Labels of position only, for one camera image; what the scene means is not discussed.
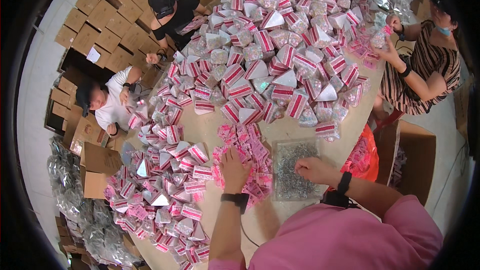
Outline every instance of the blue face mask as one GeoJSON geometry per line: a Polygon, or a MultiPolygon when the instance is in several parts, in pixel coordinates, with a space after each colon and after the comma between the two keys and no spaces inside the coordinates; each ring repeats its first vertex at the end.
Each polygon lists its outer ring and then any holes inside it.
{"type": "Polygon", "coordinates": [[[437,28],[437,30],[439,32],[441,32],[442,34],[444,34],[445,36],[449,36],[450,35],[450,30],[448,29],[448,27],[440,27],[440,26],[435,26],[437,28]]]}

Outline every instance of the smartwatch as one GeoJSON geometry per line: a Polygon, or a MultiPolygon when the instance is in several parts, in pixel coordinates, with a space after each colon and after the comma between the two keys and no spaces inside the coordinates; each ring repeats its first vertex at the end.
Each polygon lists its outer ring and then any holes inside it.
{"type": "Polygon", "coordinates": [[[235,203],[235,206],[240,208],[240,215],[245,213],[247,209],[248,198],[250,195],[247,193],[237,193],[237,194],[227,194],[224,193],[220,197],[220,201],[232,201],[235,203]]]}

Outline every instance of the woman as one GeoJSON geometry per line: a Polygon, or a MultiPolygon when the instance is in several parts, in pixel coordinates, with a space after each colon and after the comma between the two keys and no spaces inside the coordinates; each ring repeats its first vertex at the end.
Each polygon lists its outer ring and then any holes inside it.
{"type": "MultiPolygon", "coordinates": [[[[225,190],[213,229],[209,270],[245,269],[241,204],[224,197],[241,193],[250,167],[243,167],[235,147],[222,156],[225,190]]],[[[342,174],[318,158],[297,160],[295,172],[338,192],[346,190],[346,196],[381,222],[359,208],[325,203],[305,207],[255,251],[250,270],[426,269],[439,252],[442,234],[417,197],[351,176],[348,181],[348,172],[342,174]]]]}
{"type": "Polygon", "coordinates": [[[189,43],[195,31],[192,30],[183,36],[177,32],[191,21],[210,15],[210,11],[200,4],[200,0],[148,0],[148,5],[155,14],[150,28],[160,45],[157,53],[147,54],[147,63],[151,64],[156,64],[160,58],[167,56],[169,45],[165,35],[169,35],[177,49],[182,50],[189,43]],[[194,17],[194,11],[201,15],[194,17]]]}
{"type": "Polygon", "coordinates": [[[387,50],[374,49],[386,60],[385,74],[373,105],[378,120],[388,117],[383,109],[384,99],[399,111],[419,115],[428,113],[459,83],[460,53],[453,35],[457,21],[444,0],[430,2],[431,19],[421,24],[403,26],[393,14],[386,18],[401,40],[416,43],[411,56],[399,56],[390,38],[386,39],[387,50]]]}

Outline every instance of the red plastic bag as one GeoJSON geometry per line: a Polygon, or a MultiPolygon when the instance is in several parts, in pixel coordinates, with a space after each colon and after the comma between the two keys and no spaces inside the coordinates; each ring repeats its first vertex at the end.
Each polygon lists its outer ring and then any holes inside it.
{"type": "Polygon", "coordinates": [[[358,138],[357,144],[340,170],[351,172],[353,177],[375,182],[378,176],[378,154],[374,134],[368,124],[358,138]]]}

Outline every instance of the worker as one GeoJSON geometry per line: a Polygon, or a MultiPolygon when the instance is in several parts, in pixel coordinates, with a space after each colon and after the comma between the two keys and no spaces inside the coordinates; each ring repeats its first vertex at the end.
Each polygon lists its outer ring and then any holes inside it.
{"type": "Polygon", "coordinates": [[[403,25],[390,14],[386,23],[400,40],[416,41],[412,55],[399,55],[387,37],[387,50],[372,49],[386,60],[385,74],[373,105],[377,122],[388,117],[383,100],[410,115],[428,113],[459,84],[460,53],[454,37],[458,23],[445,0],[430,0],[431,19],[403,25]]]}
{"type": "Polygon", "coordinates": [[[155,17],[150,24],[155,38],[160,45],[157,53],[147,54],[147,63],[156,64],[166,59],[169,47],[166,35],[172,38],[177,50],[182,50],[190,41],[195,30],[182,35],[180,32],[193,20],[210,15],[210,11],[200,4],[200,0],[148,0],[155,17]],[[194,11],[200,15],[194,17],[194,11]]]}
{"type": "Polygon", "coordinates": [[[118,136],[118,129],[128,130],[131,117],[127,105],[133,101],[132,86],[140,81],[142,70],[129,66],[113,75],[105,85],[86,80],[77,89],[77,105],[83,108],[83,116],[95,111],[98,125],[105,129],[111,138],[118,136]]]}
{"type": "MultiPolygon", "coordinates": [[[[225,189],[208,269],[241,270],[245,269],[240,231],[244,203],[237,194],[250,175],[251,164],[244,167],[231,147],[219,166],[225,189]]],[[[325,203],[305,207],[288,218],[273,239],[260,245],[249,269],[426,269],[439,252],[442,234],[416,196],[352,178],[351,173],[341,173],[318,158],[299,159],[292,171],[346,192],[371,213],[325,203]]]]}

